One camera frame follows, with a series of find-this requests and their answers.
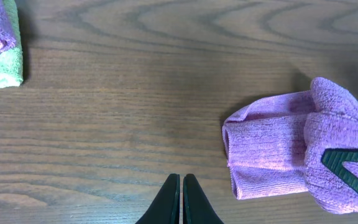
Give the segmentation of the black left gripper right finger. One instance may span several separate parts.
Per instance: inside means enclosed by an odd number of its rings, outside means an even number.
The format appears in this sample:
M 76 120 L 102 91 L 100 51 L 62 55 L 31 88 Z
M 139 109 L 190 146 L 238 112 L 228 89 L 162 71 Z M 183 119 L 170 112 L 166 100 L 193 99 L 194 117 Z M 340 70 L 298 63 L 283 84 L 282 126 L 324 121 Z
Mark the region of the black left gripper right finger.
M 223 224 L 194 174 L 183 179 L 183 224 Z

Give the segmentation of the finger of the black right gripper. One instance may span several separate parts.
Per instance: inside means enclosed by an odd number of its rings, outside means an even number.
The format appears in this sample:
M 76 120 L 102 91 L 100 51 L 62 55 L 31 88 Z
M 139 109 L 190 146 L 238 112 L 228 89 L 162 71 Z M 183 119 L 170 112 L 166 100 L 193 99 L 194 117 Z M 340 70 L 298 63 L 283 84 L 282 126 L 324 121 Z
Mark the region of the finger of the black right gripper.
M 358 149 L 326 149 L 321 162 L 358 194 L 358 177 L 344 167 L 345 162 L 358 163 Z

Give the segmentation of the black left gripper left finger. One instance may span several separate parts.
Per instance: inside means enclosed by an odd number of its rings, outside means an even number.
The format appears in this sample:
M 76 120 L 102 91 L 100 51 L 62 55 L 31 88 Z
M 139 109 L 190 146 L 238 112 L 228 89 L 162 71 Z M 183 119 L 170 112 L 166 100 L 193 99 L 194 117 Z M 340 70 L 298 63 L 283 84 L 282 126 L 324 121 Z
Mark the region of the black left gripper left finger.
M 179 219 L 180 176 L 170 174 L 136 224 L 178 224 Z

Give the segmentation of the purple microfiber cloth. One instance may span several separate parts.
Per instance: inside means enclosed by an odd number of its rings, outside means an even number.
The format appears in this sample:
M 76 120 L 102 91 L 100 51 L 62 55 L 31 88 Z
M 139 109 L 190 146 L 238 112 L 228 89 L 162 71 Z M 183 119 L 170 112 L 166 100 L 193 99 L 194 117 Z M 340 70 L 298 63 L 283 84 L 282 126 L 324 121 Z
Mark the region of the purple microfiber cloth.
M 308 192 L 330 213 L 358 212 L 356 191 L 321 162 L 327 149 L 358 150 L 358 101 L 345 88 L 314 78 L 243 107 L 222 134 L 237 199 Z

